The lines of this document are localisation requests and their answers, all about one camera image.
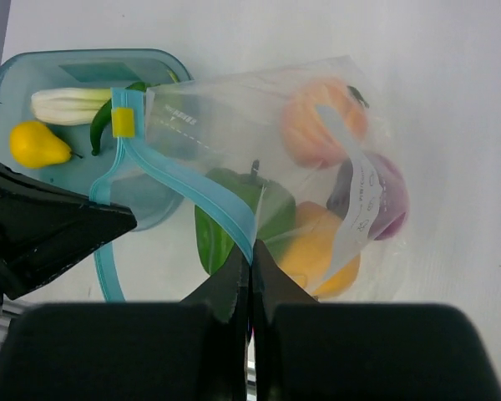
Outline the clear zip top bag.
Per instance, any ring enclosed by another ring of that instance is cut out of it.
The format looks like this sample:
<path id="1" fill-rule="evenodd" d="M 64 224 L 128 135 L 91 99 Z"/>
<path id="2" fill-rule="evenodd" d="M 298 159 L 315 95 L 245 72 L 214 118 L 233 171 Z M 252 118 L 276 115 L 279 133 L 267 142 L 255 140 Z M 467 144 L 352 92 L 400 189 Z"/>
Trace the clear zip top bag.
<path id="1" fill-rule="evenodd" d="M 209 216 L 225 211 L 226 189 L 205 175 L 221 167 L 259 174 L 294 195 L 326 208 L 341 164 L 318 169 L 297 165 L 281 137 L 282 111 L 291 96 L 314 79 L 338 78 L 369 103 L 368 129 L 357 141 L 332 108 L 316 110 L 352 163 L 350 204 L 333 240 L 328 280 L 360 256 L 357 279 L 337 297 L 318 301 L 389 301 L 400 287 L 405 237 L 374 241 L 382 188 L 367 152 L 384 155 L 400 169 L 397 138 L 385 109 L 363 72 L 347 56 L 214 79 L 157 84 L 145 92 L 113 89 L 116 155 L 111 169 L 92 185 L 90 198 L 127 206 L 136 228 L 94 254 L 108 302 L 180 300 L 210 276 L 201 266 L 195 237 L 195 208 Z"/>

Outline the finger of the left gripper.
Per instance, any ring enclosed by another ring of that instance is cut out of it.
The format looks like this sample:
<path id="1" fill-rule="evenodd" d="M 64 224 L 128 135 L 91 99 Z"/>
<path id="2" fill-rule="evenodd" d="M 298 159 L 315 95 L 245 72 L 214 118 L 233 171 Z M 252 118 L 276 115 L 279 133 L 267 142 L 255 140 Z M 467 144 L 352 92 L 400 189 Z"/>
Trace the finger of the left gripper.
<path id="1" fill-rule="evenodd" d="M 0 163 L 0 300 L 20 298 L 137 226 L 132 211 Z"/>

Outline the yellow pear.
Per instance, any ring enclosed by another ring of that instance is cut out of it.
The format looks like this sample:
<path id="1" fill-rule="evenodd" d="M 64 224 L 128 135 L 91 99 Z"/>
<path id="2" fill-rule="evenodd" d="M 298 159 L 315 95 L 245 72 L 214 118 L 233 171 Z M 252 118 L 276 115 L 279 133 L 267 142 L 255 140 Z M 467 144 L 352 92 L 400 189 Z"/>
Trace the yellow pear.
<path id="1" fill-rule="evenodd" d="M 83 158 L 45 124 L 29 120 L 14 126 L 9 134 L 9 150 L 21 166 L 35 170 Z"/>

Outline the green bell pepper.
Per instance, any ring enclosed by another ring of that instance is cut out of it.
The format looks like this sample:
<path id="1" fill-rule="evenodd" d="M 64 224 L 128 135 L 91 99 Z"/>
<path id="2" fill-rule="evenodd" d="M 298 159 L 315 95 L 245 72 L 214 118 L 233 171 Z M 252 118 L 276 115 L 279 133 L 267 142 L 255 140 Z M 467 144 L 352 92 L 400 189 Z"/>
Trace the green bell pepper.
<path id="1" fill-rule="evenodd" d="M 225 211 L 209 216 L 195 208 L 195 237 L 201 266 L 215 274 L 237 245 L 262 241 L 275 261 L 280 261 L 291 242 L 296 224 L 294 195 L 277 181 L 259 174 L 255 161 L 247 173 L 217 167 L 206 175 L 226 189 Z"/>

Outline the purple onion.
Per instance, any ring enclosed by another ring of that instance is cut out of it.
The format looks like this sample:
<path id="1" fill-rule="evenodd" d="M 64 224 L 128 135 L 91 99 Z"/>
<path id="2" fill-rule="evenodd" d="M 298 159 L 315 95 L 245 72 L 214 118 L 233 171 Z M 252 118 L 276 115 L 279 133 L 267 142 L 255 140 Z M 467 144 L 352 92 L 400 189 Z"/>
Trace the purple onion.
<path id="1" fill-rule="evenodd" d="M 395 236 L 404 225 L 409 212 L 406 182 L 398 167 L 384 155 L 367 152 L 365 156 L 375 168 L 382 188 L 379 211 L 369 229 L 369 237 L 383 241 Z M 350 204 L 353 168 L 349 159 L 342 162 L 336 184 L 326 201 L 326 208 L 345 219 Z"/>

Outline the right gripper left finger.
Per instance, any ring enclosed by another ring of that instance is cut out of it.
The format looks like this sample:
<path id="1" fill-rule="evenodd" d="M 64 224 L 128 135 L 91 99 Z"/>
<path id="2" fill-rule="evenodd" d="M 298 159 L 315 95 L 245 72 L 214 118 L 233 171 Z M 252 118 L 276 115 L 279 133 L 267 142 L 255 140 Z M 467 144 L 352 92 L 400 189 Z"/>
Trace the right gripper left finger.
<path id="1" fill-rule="evenodd" d="M 32 308 L 0 349 L 0 400 L 244 400 L 249 285 L 233 249 L 179 302 Z"/>

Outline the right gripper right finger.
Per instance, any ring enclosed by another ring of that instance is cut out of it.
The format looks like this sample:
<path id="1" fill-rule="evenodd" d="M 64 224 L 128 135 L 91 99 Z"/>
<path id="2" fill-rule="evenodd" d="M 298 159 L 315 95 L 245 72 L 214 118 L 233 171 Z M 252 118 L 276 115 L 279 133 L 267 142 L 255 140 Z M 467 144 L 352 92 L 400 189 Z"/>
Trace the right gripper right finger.
<path id="1" fill-rule="evenodd" d="M 260 400 L 501 400 L 475 326 L 424 303 L 321 303 L 265 244 L 251 287 Z"/>

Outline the orange fruit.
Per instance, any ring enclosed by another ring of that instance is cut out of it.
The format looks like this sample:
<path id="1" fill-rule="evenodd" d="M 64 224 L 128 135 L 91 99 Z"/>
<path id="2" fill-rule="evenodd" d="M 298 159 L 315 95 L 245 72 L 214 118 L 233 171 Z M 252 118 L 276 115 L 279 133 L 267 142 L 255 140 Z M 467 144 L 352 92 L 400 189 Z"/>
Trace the orange fruit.
<path id="1" fill-rule="evenodd" d="M 333 240 L 341 223 L 339 216 L 317 203 L 305 201 L 296 207 L 299 233 L 277 266 L 304 289 L 309 283 L 319 283 L 320 286 L 311 292 L 314 297 L 337 297 L 357 279 L 360 256 L 354 257 L 330 279 L 323 279 L 331 264 Z"/>

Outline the pink peach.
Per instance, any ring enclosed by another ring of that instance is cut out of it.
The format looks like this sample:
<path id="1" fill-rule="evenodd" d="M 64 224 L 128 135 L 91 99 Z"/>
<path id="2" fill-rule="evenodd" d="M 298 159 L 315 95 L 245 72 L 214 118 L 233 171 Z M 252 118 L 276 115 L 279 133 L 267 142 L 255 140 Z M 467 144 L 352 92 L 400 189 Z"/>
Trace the pink peach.
<path id="1" fill-rule="evenodd" d="M 357 88 L 334 77 L 314 79 L 288 100 L 281 123 L 286 152 L 299 166 L 324 169 L 341 164 L 347 153 L 323 123 L 317 105 L 332 108 L 355 140 L 362 141 L 368 129 L 369 103 Z"/>

